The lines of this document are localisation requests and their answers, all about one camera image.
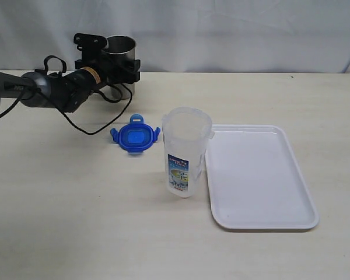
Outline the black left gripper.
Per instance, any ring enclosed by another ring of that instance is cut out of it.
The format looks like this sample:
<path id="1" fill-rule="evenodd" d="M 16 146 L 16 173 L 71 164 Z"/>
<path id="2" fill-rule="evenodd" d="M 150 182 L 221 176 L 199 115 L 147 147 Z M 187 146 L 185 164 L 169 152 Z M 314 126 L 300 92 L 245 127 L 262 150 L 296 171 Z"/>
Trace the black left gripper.
<path id="1" fill-rule="evenodd" d="M 114 58 L 104 49 L 107 39 L 100 35 L 76 33 L 73 38 L 81 58 L 75 61 L 73 81 L 81 88 L 99 90 L 121 83 L 134 84 L 141 78 L 140 59 Z M 115 72 L 120 68 L 127 72 Z"/>

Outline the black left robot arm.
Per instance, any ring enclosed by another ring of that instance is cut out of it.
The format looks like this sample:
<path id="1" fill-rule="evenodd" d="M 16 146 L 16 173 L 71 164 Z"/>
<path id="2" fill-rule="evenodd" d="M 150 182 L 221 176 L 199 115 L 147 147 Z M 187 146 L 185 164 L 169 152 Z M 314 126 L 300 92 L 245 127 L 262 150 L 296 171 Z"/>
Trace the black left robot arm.
<path id="1" fill-rule="evenodd" d="M 74 44 L 81 52 L 75 70 L 67 73 L 62 61 L 59 72 L 49 73 L 47 56 L 42 69 L 22 76 L 0 72 L 2 98 L 19 99 L 27 107 L 55 108 L 73 113 L 88 97 L 105 86 L 135 84 L 140 80 L 140 60 L 135 58 L 137 42 L 128 36 L 76 33 Z"/>

